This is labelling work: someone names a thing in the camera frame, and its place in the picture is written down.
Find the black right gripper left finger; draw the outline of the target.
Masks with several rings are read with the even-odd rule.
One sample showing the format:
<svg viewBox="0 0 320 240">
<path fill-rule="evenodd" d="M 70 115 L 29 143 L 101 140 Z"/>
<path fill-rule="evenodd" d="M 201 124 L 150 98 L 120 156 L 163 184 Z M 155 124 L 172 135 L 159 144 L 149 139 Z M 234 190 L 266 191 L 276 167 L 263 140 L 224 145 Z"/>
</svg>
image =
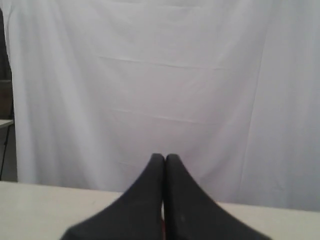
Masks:
<svg viewBox="0 0 320 240">
<path fill-rule="evenodd" d="M 165 159 L 154 153 L 137 180 L 111 205 L 71 226 L 63 240 L 161 240 Z"/>
</svg>

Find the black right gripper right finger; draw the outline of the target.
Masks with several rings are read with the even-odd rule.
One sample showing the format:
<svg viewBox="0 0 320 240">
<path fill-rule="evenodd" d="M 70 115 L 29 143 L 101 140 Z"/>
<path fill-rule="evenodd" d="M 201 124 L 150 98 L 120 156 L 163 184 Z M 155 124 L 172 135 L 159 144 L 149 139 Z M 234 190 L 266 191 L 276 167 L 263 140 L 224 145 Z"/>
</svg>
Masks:
<svg viewBox="0 0 320 240">
<path fill-rule="evenodd" d="M 269 239 L 213 201 L 177 154 L 169 154 L 165 160 L 163 203 L 167 240 Z"/>
</svg>

